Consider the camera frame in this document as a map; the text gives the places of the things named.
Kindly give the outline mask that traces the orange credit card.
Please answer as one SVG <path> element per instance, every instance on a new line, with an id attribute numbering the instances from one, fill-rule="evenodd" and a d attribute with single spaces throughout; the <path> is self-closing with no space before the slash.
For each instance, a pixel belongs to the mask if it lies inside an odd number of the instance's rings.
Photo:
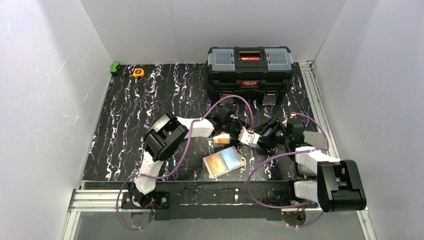
<path id="1" fill-rule="evenodd" d="M 213 142 L 219 145 L 228 145 L 230 143 L 231 136 L 229 133 L 221 132 L 220 134 L 213 137 Z"/>
<path id="2" fill-rule="evenodd" d="M 218 154 L 213 154 L 205 158 L 212 176 L 216 177 L 226 171 L 226 167 Z"/>

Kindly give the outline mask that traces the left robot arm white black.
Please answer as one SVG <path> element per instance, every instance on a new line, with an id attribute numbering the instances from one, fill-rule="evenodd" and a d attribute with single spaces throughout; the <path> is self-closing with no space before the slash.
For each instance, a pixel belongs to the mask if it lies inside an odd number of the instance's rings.
<path id="1" fill-rule="evenodd" d="M 156 206 L 153 196 L 162 165 L 170 159 L 182 143 L 186 143 L 181 160 L 184 160 L 193 138 L 210 138 L 221 132 L 238 137 L 252 128 L 252 120 L 244 121 L 235 116 L 230 104 L 218 106 L 217 112 L 208 111 L 200 118 L 183 118 L 164 113 L 146 131 L 144 153 L 138 175 L 133 177 L 127 190 L 128 199 L 142 209 Z"/>

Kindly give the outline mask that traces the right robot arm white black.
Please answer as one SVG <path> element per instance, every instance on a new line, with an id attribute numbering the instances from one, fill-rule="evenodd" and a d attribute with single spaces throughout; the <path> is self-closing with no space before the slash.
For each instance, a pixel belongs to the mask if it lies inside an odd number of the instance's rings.
<path id="1" fill-rule="evenodd" d="M 367 206 L 358 165 L 326 154 L 305 140 L 305 123 L 295 115 L 282 122 L 273 117 L 254 129 L 258 145 L 270 149 L 284 146 L 301 175 L 310 179 L 291 180 L 282 194 L 272 194 L 265 203 L 274 206 L 283 202 L 313 202 L 326 213 L 362 211 Z"/>

